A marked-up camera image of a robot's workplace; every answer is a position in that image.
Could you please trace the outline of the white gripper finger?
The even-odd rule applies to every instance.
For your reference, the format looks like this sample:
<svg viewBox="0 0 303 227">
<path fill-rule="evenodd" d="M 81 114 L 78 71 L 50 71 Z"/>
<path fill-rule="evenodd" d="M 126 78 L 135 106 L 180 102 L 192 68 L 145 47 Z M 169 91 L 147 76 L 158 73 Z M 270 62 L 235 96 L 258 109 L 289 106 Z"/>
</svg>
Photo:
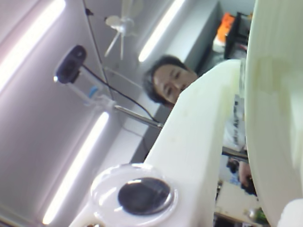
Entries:
<svg viewBox="0 0 303 227">
<path fill-rule="evenodd" d="M 303 199 L 289 202 L 281 214 L 277 227 L 303 226 Z"/>
<path fill-rule="evenodd" d="M 241 60 L 224 61 L 183 91 L 146 160 L 101 172 L 71 226 L 212 226 L 225 122 L 239 91 L 241 67 Z M 145 177 L 168 184 L 168 204 L 153 215 L 127 213 L 118 193 Z"/>
</svg>

